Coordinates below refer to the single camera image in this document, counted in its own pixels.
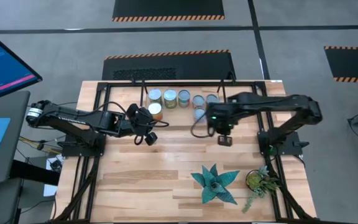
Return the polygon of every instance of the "hazard stripe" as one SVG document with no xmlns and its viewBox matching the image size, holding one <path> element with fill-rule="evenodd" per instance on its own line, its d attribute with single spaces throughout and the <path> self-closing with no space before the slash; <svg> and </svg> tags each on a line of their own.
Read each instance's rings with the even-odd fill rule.
<svg viewBox="0 0 358 224">
<path fill-rule="evenodd" d="M 193 21 L 193 20 L 225 20 L 224 15 L 199 16 L 130 16 L 113 17 L 113 22 L 145 22 L 145 21 Z"/>
<path fill-rule="evenodd" d="M 109 60 L 109 59 L 133 58 L 133 57 L 158 57 L 158 56 L 167 56 L 167 55 L 216 54 L 216 53 L 230 53 L 230 50 L 195 50 L 195 51 L 188 51 L 188 52 L 165 52 L 165 53 L 152 53 L 152 54 L 115 55 L 115 56 L 107 56 L 104 59 Z"/>
<path fill-rule="evenodd" d="M 356 78 L 356 77 L 334 77 L 334 81 L 358 83 L 358 78 Z"/>
<path fill-rule="evenodd" d="M 358 47 L 324 46 L 324 50 L 327 50 L 327 49 L 358 50 Z"/>
</svg>

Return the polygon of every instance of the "tin can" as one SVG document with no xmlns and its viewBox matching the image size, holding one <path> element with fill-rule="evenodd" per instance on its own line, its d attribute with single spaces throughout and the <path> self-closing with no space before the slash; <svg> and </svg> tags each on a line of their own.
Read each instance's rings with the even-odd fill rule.
<svg viewBox="0 0 358 224">
<path fill-rule="evenodd" d="M 178 94 L 178 102 L 180 107 L 187 107 L 190 104 L 190 92 L 181 90 Z"/>
<path fill-rule="evenodd" d="M 204 116 L 205 114 L 205 110 L 202 108 L 197 108 L 194 110 L 194 121 L 199 120 L 202 116 Z M 205 121 L 205 116 L 203 118 L 201 118 L 198 122 L 202 123 Z"/>
<path fill-rule="evenodd" d="M 162 120 L 162 107 L 159 103 L 151 103 L 149 105 L 149 112 L 153 115 L 153 118 L 157 121 Z"/>
<path fill-rule="evenodd" d="M 200 95 L 195 95 L 193 97 L 193 107 L 194 107 L 194 109 L 204 108 L 205 107 L 204 97 L 202 97 Z"/>
<path fill-rule="evenodd" d="M 161 97 L 161 90 L 159 89 L 152 89 L 149 91 L 149 99 L 151 103 L 159 103 L 162 105 L 162 97 Z"/>
<path fill-rule="evenodd" d="M 175 108 L 177 102 L 177 92 L 175 90 L 165 90 L 164 92 L 164 103 L 167 108 Z"/>
<path fill-rule="evenodd" d="M 206 96 L 206 103 L 219 103 L 219 97 L 215 94 L 209 94 Z"/>
</svg>

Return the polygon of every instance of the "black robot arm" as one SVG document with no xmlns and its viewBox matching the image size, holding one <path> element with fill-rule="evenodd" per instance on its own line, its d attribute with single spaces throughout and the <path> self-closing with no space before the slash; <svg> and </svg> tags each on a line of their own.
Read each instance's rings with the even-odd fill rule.
<svg viewBox="0 0 358 224">
<path fill-rule="evenodd" d="M 25 120 L 33 128 L 50 126 L 71 136 L 72 141 L 58 143 L 61 147 L 97 151 L 104 148 L 106 134 L 116 138 L 136 135 L 140 137 L 140 141 L 136 141 L 136 137 L 135 144 L 140 144 L 145 136 L 146 143 L 151 146 L 157 136 L 151 133 L 155 120 L 150 112 L 136 104 L 130 105 L 126 111 L 122 110 L 124 113 L 99 110 L 87 112 L 59 106 L 50 101 L 40 101 L 31 104 Z M 89 129 L 79 128 L 74 123 L 89 126 Z"/>
<path fill-rule="evenodd" d="M 209 103 L 206 110 L 208 134 L 221 134 L 218 144 L 231 146 L 228 137 L 239 120 L 259 112 L 295 111 L 295 115 L 278 128 L 268 130 L 268 145 L 282 144 L 286 137 L 305 124 L 318 124 L 322 120 L 318 103 L 304 95 L 259 96 L 242 92 L 227 98 L 227 103 Z"/>
</svg>

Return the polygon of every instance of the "artificial plant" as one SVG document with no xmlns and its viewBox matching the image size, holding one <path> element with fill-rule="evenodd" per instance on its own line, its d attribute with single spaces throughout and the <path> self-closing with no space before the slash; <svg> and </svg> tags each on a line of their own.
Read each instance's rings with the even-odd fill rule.
<svg viewBox="0 0 358 224">
<path fill-rule="evenodd" d="M 247 204 L 242 212 L 245 213 L 248 211 L 257 196 L 263 198 L 266 193 L 274 195 L 278 187 L 276 181 L 278 181 L 277 178 L 269 176 L 267 166 L 261 166 L 258 170 L 252 170 L 246 177 L 247 186 L 252 190 L 252 194 L 247 199 Z"/>
<path fill-rule="evenodd" d="M 218 197 L 223 202 L 230 202 L 237 205 L 237 202 L 225 187 L 233 182 L 239 172 L 240 171 L 237 170 L 218 175 L 215 164 L 209 171 L 203 166 L 203 174 L 193 173 L 191 175 L 204 188 L 201 194 L 203 203 L 207 203 L 215 197 Z"/>
</svg>

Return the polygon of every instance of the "gray floor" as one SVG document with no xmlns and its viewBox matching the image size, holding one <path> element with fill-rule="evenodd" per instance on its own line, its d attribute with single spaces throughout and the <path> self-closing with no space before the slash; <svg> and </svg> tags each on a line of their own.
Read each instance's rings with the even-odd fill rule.
<svg viewBox="0 0 358 224">
<path fill-rule="evenodd" d="M 358 25 L 358 1 L 254 0 L 260 26 Z M 155 26 L 250 26 L 247 1 L 224 0 L 227 20 L 112 23 L 114 1 L 0 0 L 0 29 L 72 29 Z M 271 79 L 287 93 L 319 101 L 324 120 L 302 128 L 306 171 L 318 216 L 358 223 L 358 138 L 346 118 L 358 113 L 358 83 L 336 83 L 325 45 L 358 46 L 358 30 L 262 31 Z M 100 80 L 108 55 L 229 49 L 237 77 L 262 79 L 252 31 L 156 32 L 120 34 L 4 34 L 2 40 L 34 67 L 44 81 L 28 89 L 31 101 L 76 101 L 83 80 Z M 22 135 L 50 139 L 61 135 L 24 125 Z M 40 152 L 20 145 L 27 156 Z M 52 204 L 21 216 L 20 223 L 44 222 Z"/>
</svg>

